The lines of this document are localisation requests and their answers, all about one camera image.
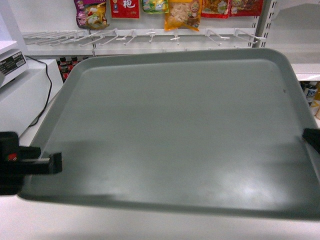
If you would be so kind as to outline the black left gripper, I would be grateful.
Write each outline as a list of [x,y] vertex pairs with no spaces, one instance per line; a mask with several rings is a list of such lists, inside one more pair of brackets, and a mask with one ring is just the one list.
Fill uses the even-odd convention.
[[21,146],[13,131],[0,133],[0,194],[16,195],[26,175],[54,175],[62,172],[62,153],[39,158],[41,149]]

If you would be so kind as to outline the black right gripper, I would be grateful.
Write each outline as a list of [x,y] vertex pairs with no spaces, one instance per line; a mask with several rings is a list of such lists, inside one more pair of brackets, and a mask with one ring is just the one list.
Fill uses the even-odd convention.
[[320,154],[320,130],[315,128],[305,128],[302,138],[312,146],[312,148]]

